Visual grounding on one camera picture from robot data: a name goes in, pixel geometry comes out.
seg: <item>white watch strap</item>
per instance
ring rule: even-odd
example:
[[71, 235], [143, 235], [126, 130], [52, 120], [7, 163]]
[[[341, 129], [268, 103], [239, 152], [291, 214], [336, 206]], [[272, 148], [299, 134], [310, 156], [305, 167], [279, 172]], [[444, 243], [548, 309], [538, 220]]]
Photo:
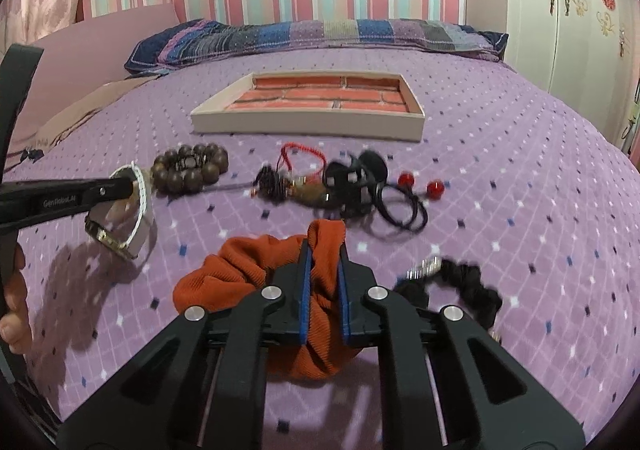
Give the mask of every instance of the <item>white watch strap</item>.
[[[116, 250], [119, 255], [126, 255], [128, 258], [135, 259], [145, 244], [154, 222], [153, 208], [151, 206], [151, 182], [148, 173], [133, 162], [130, 165], [124, 165], [116, 169], [110, 177], [130, 177], [132, 181], [138, 182], [140, 205], [136, 224], [129, 237], [122, 243], [122, 248]], [[102, 226], [113, 205], [113, 202], [98, 203], [91, 208], [88, 218]]]

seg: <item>red string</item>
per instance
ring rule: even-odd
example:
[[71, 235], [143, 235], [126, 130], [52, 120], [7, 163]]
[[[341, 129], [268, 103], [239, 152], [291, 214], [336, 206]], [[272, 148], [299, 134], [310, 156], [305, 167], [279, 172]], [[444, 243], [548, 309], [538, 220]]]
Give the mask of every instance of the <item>red string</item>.
[[291, 165], [289, 154], [287, 154], [287, 151], [289, 151], [290, 149], [297, 149], [299, 151], [302, 151], [303, 153], [313, 154], [320, 161], [322, 161], [322, 167], [316, 170], [316, 172], [314, 172], [313, 174], [307, 175], [306, 177], [315, 179], [322, 176], [322, 173], [326, 168], [326, 157], [324, 156], [324, 154], [322, 154], [322, 151], [313, 147], [308, 147], [307, 145], [303, 145], [302, 143], [295, 143], [295, 141], [288, 141], [280, 149], [280, 157], [278, 158], [278, 162], [276, 164], [276, 170], [280, 170], [280, 166], [284, 162], [289, 172], [293, 171], [293, 166]]

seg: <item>red bead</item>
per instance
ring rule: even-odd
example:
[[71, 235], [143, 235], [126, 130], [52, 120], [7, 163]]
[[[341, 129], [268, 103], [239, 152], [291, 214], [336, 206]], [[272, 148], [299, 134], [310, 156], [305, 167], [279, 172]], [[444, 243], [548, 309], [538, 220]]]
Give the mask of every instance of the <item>red bead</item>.
[[411, 172], [403, 172], [398, 176], [398, 186], [406, 186], [411, 189], [415, 185], [415, 178]]
[[427, 197], [429, 199], [440, 199], [444, 193], [444, 183], [439, 179], [434, 179], [427, 185]]

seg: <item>watch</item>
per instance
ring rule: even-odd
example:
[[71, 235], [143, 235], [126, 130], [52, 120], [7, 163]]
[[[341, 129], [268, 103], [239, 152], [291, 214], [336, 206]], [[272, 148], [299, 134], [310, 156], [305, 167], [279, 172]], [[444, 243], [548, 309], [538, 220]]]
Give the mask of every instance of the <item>watch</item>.
[[137, 258], [142, 246], [145, 244], [154, 222], [153, 209], [149, 199], [151, 196], [151, 182], [148, 173], [133, 162], [130, 165], [120, 167], [110, 177], [129, 177], [131, 181], [138, 183], [138, 217], [133, 231], [125, 241], [121, 241], [116, 239], [112, 232], [103, 226], [106, 223], [107, 214], [111, 207], [114, 206], [113, 201], [98, 203], [89, 210], [84, 219], [84, 231], [122, 258], [133, 260]]

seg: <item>black scrunchie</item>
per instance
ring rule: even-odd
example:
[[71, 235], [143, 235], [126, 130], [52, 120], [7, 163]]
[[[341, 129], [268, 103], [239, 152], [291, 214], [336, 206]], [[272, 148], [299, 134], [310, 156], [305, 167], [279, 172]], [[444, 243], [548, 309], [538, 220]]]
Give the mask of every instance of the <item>black scrunchie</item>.
[[[429, 280], [440, 279], [443, 284], [455, 287], [460, 299], [475, 312], [476, 321], [487, 331], [495, 324], [495, 316], [502, 307], [502, 297], [493, 287], [484, 287], [481, 271], [476, 265], [456, 264], [450, 259], [442, 260], [442, 267]], [[407, 299], [414, 307], [427, 309], [429, 294], [425, 279], [401, 279], [394, 291]]]

